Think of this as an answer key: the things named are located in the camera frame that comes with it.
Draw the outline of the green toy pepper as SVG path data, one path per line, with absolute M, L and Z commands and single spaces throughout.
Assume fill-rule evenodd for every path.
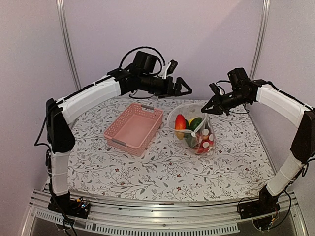
M 201 124 L 201 122 L 202 122 L 202 118 L 201 118 L 201 117 L 195 118 L 195 119 L 191 122 L 191 124 L 189 125 L 190 129 L 191 129 L 192 131 L 194 131 L 194 130 Z

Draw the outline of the clear zip top bag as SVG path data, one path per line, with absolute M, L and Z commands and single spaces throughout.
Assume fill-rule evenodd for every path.
M 212 156 L 216 148 L 216 138 L 210 116 L 201 112 L 203 106 L 201 103 L 177 106 L 169 113 L 167 126 L 190 152 Z

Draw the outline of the green toy cucumber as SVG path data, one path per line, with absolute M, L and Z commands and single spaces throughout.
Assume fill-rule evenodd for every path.
M 198 145 L 198 140 L 193 136 L 185 137 L 184 139 L 190 148 L 195 148 Z

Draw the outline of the pink plastic basket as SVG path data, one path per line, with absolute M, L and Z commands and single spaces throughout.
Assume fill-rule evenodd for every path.
M 132 103 L 105 130 L 108 145 L 141 156 L 162 125 L 163 110 Z

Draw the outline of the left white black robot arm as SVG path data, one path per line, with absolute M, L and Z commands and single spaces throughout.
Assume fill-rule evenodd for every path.
M 145 74 L 129 65 L 108 72 L 101 79 L 64 98 L 47 100 L 42 129 L 47 130 L 48 142 L 45 146 L 48 148 L 50 192 L 55 207 L 62 213 L 70 213 L 73 209 L 67 183 L 67 168 L 75 138 L 69 125 L 94 106 L 136 90 L 146 91 L 158 98 L 192 93 L 190 86 L 181 77 L 174 82 L 172 77 Z

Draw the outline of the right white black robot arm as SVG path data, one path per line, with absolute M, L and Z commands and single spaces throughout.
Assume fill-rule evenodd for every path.
M 259 192 L 259 200 L 254 204 L 258 214 L 270 210 L 278 196 L 299 175 L 304 175 L 315 154 L 315 110 L 293 96 L 277 89 L 270 81 L 233 80 L 232 92 L 221 95 L 216 84 L 210 84 L 214 96 L 201 109 L 203 113 L 221 115 L 230 113 L 231 108 L 241 104 L 258 102 L 286 119 L 297 132 L 291 144 L 288 158 L 276 175 Z

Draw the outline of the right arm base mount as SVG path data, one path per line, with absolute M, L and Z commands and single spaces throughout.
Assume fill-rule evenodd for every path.
M 252 200 L 248 197 L 242 198 L 237 204 L 237 212 L 241 219 L 251 218 L 253 225 L 260 231 L 272 228 L 275 221 L 279 218 L 279 203 L 275 202 L 269 206 L 263 206 L 259 200 Z

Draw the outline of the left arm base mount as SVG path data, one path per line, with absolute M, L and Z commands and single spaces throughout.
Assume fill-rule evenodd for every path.
M 91 202 L 80 197 L 76 200 L 70 198 L 70 193 L 56 196 L 51 193 L 48 209 L 66 216 L 87 219 L 90 213 Z

